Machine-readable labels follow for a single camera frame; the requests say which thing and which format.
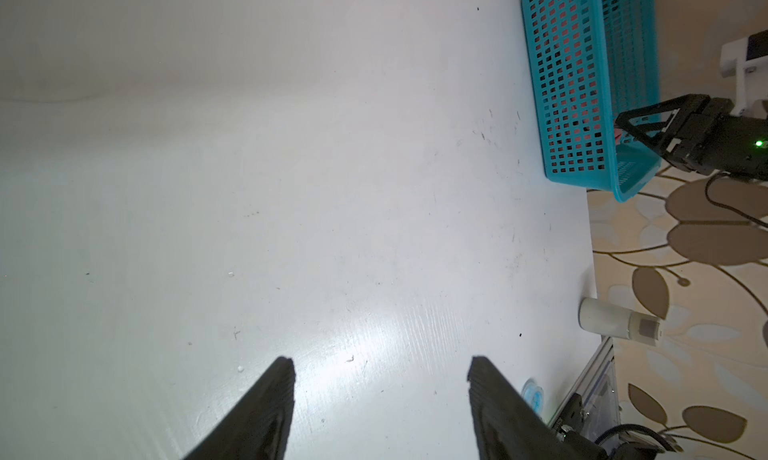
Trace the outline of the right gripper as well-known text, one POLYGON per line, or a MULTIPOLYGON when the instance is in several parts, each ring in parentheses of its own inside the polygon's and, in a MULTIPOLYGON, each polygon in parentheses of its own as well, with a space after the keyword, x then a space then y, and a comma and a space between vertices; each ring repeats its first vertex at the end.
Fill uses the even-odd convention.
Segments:
POLYGON ((686 94, 622 112, 616 119, 617 159, 656 156, 684 171, 718 170, 765 181, 767 117, 733 115, 732 108, 727 98, 686 94))

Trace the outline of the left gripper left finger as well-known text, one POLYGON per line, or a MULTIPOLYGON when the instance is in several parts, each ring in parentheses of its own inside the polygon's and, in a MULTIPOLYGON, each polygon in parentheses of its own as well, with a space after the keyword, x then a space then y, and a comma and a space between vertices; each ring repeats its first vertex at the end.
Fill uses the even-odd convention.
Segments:
POLYGON ((293 360, 278 357, 188 459, 285 457, 294 410, 293 360))

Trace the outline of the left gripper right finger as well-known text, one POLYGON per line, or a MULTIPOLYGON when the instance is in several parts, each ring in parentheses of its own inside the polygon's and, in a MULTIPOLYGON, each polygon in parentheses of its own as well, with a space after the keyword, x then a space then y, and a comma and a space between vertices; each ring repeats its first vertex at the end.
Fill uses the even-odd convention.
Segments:
POLYGON ((575 431, 559 439, 488 358, 472 358, 467 380, 481 459, 606 457, 603 448, 575 431))

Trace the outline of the maroon tank top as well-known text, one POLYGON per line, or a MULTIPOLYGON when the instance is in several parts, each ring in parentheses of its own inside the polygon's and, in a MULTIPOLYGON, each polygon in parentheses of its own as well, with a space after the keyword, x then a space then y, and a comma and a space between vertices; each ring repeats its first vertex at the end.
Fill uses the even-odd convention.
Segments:
POLYGON ((605 125, 588 0, 534 0, 534 86, 544 152, 594 149, 605 125))

